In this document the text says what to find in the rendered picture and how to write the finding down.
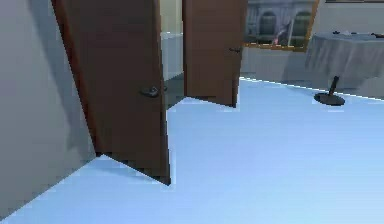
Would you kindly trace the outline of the narrow brown room door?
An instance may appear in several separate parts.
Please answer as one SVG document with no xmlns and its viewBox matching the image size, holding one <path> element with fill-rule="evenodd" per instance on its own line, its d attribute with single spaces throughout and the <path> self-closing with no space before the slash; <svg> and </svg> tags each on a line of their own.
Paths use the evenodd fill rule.
<svg viewBox="0 0 384 224">
<path fill-rule="evenodd" d="M 237 104 L 247 0 L 182 0 L 184 95 Z"/>
</svg>

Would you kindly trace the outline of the table with grey cloth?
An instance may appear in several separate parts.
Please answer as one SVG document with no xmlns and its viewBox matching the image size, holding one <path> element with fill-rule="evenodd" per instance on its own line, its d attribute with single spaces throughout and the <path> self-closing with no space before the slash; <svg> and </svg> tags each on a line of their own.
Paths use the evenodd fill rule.
<svg viewBox="0 0 384 224">
<path fill-rule="evenodd" d="M 384 73 L 384 38 L 371 34 L 314 34 L 307 45 L 305 68 L 332 77 L 328 92 L 314 99 L 329 106 L 342 106 L 345 100 L 334 94 L 340 78 L 369 79 Z"/>
</svg>

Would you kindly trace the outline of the gold framed wall picture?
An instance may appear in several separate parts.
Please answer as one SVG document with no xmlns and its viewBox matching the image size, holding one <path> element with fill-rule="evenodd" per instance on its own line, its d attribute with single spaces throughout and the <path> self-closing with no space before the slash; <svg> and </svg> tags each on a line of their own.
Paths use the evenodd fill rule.
<svg viewBox="0 0 384 224">
<path fill-rule="evenodd" d="M 248 0 L 244 45 L 304 52 L 319 0 Z"/>
</svg>

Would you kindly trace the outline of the large brown room door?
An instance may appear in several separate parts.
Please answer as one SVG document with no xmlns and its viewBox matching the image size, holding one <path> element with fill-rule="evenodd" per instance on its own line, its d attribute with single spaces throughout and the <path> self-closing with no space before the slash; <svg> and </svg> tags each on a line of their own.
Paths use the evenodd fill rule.
<svg viewBox="0 0 384 224">
<path fill-rule="evenodd" d="M 95 154 L 169 185 L 159 0 L 51 3 Z"/>
</svg>

